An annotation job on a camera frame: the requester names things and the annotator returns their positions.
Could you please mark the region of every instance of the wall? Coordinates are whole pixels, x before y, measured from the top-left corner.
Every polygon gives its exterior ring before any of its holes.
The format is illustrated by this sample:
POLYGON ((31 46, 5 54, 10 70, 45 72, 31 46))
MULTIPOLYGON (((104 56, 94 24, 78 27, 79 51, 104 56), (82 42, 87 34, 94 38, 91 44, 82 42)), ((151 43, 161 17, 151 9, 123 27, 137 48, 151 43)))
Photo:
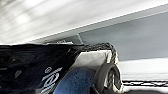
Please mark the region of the wall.
POLYGON ((168 3, 167 0, 10 0, 13 2, 4 5, 2 1, 0 44, 25 43, 168 3))
POLYGON ((80 33, 84 44, 109 42, 121 61, 168 57, 168 13, 80 33))

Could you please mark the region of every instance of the printed logo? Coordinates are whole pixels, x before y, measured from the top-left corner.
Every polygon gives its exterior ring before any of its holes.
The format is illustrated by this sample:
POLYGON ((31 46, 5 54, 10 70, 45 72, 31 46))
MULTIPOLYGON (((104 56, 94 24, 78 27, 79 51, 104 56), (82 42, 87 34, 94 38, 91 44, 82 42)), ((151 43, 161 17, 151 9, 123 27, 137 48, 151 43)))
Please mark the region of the printed logo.
MULTIPOLYGON (((48 71, 51 71, 52 68, 51 67, 48 67, 46 70, 45 70, 45 73, 47 73, 48 71)), ((44 89, 41 91, 41 93, 44 93, 46 91, 50 91, 54 85, 55 85, 55 82, 57 81, 57 79, 59 78, 59 71, 61 71, 62 68, 58 68, 56 69, 55 71, 51 72, 50 74, 44 76, 42 78, 42 81, 45 80, 45 83, 44 83, 44 89)))

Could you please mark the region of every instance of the black fabric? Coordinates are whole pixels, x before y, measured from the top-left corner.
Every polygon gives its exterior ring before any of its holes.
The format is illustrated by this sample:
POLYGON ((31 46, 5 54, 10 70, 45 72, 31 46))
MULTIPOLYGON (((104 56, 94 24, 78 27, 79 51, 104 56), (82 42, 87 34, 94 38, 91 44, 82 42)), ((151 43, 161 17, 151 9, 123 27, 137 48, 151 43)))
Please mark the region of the black fabric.
POLYGON ((48 92, 75 62, 80 47, 63 44, 1 45, 0 94, 48 92))
POLYGON ((131 90, 124 94, 165 94, 165 93, 153 90, 131 90))

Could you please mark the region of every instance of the ceiling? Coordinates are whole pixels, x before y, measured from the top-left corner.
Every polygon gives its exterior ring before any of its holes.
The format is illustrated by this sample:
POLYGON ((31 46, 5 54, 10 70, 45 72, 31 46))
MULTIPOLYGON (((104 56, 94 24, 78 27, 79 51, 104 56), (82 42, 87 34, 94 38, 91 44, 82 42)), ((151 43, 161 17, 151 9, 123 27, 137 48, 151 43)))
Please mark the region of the ceiling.
POLYGON ((0 0, 0 44, 26 43, 167 3, 168 0, 0 0))

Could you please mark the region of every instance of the bag handle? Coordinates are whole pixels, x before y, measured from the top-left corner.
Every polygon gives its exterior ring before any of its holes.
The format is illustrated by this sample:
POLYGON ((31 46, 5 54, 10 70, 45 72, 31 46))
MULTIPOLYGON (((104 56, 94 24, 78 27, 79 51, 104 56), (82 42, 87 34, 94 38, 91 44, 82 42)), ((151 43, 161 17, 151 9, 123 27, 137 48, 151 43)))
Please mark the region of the bag handle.
POLYGON ((105 79, 108 73, 111 73, 110 78, 108 80, 111 84, 113 84, 113 75, 114 75, 114 85, 119 90, 121 88, 121 80, 120 80, 120 72, 117 66, 114 63, 104 63, 102 66, 97 70, 94 78, 94 87, 93 89, 100 94, 107 94, 107 92, 111 92, 108 94, 114 94, 113 86, 112 87, 104 87, 105 79))

